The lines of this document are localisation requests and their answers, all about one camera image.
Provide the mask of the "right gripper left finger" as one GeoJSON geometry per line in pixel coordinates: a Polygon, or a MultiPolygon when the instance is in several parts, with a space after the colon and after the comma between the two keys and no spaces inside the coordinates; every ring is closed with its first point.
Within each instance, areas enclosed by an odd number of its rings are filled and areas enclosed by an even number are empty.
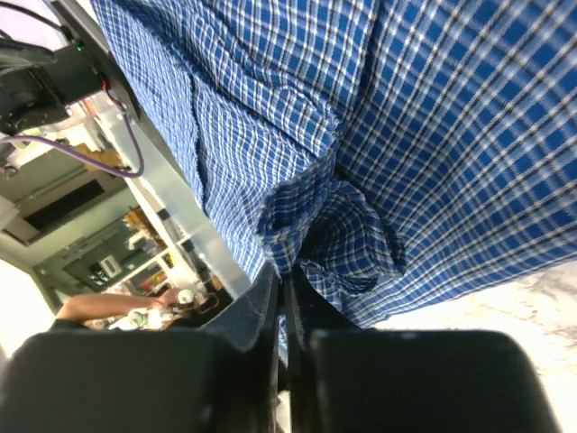
{"type": "Polygon", "coordinates": [[[251,287],[201,328],[222,342],[212,432],[277,429],[279,277],[270,264],[251,287]]]}

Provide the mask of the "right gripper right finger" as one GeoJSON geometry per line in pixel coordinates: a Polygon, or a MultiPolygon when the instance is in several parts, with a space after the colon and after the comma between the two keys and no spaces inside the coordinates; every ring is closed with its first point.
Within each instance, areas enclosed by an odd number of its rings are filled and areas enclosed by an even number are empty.
{"type": "Polygon", "coordinates": [[[294,432],[320,432],[312,335],[356,326],[312,287],[300,266],[283,278],[281,287],[288,334],[291,428],[294,432]]]}

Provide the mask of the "blue plaid long sleeve shirt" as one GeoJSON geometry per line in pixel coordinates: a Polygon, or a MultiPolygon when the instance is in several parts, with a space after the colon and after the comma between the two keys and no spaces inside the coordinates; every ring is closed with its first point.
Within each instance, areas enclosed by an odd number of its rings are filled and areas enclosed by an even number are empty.
{"type": "Polygon", "coordinates": [[[575,2],[92,6],[250,279],[368,327],[575,259],[575,2]]]}

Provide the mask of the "person forearm in background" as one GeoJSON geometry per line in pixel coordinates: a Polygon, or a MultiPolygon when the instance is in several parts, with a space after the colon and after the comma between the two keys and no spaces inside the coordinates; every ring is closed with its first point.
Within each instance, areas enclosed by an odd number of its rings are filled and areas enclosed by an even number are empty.
{"type": "Polygon", "coordinates": [[[115,316],[126,316],[134,309],[167,309],[177,304],[179,289],[168,289],[159,297],[113,293],[85,293],[68,299],[56,314],[57,319],[76,323],[115,316]]]}

